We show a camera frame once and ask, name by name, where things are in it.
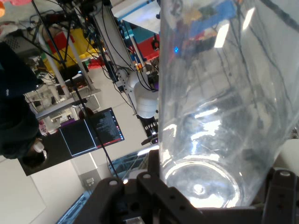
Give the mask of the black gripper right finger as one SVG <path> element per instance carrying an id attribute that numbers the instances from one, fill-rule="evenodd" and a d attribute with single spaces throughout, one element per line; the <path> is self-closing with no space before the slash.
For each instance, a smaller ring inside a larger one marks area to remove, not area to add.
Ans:
<path id="1" fill-rule="evenodd" d="M 299 177 L 283 168 L 271 168 L 265 180 L 265 198 L 258 224 L 295 224 Z"/>

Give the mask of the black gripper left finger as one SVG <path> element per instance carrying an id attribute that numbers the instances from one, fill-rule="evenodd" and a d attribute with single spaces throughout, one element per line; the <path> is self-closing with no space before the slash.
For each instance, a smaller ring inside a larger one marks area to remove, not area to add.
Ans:
<path id="1" fill-rule="evenodd" d="M 148 170 L 124 184 L 101 180 L 76 224 L 203 224 L 206 218 L 174 187 L 159 178 L 159 153 L 150 151 Z"/>

